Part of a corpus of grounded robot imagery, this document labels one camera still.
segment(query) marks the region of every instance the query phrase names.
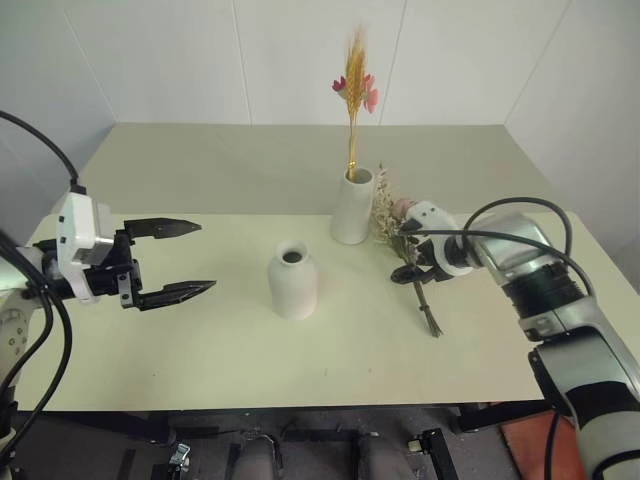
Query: white ceramic vase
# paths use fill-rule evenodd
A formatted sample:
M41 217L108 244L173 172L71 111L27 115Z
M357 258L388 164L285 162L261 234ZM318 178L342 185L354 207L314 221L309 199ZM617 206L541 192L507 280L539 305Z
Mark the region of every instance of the white ceramic vase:
M366 168L356 169L354 181L349 180L345 172L331 218L331 236L338 242L356 245L367 238L373 184L373 174Z
M282 242L269 263L273 309L283 318L302 320L318 301L318 270L302 242Z

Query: red object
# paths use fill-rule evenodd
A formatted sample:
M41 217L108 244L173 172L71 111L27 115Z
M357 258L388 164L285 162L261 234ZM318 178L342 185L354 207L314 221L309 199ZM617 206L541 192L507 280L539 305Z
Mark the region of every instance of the red object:
M523 480L544 479L544 451L552 413L503 425L502 431ZM587 480L573 426L560 419L553 444L553 480Z
M339 82L338 80L333 81L333 86L331 88L333 88L336 92L339 92L346 86L347 86L347 80L341 76Z

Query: vase opening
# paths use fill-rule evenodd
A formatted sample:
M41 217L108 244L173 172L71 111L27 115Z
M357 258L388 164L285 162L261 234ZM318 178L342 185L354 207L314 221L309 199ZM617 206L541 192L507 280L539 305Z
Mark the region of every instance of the vase opening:
M276 257L285 265L296 265L307 258L307 247L302 242L287 240L278 246Z
M369 183L373 179L373 175L366 168L356 168L356 173L353 180L349 179L348 171L345 173L345 178L351 183L362 185L365 183Z
M296 252L295 250L291 250L289 252L285 252L282 256L282 259L287 263L298 263L302 260L302 254L300 252Z

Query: pink flower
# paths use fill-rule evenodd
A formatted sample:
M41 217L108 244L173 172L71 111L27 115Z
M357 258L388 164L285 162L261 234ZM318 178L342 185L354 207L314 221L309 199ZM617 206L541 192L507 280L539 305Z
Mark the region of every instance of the pink flower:
M371 74L364 77L365 86L367 87L367 91L364 94L364 107L369 110L369 113L374 112L379 100L378 89L373 88L373 82L375 82L375 80L376 77Z
M340 90L344 89L344 87L346 86L347 86L347 80L344 77L340 77L340 81L338 80L333 81L333 86L331 88L333 88L336 92L339 92Z

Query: tall white vase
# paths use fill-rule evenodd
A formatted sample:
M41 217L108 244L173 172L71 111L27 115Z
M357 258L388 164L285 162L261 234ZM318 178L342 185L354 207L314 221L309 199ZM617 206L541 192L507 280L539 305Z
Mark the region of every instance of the tall white vase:
M366 168L356 169L354 181L345 172L331 218L331 236L338 242L356 245L367 238L373 185L373 174Z

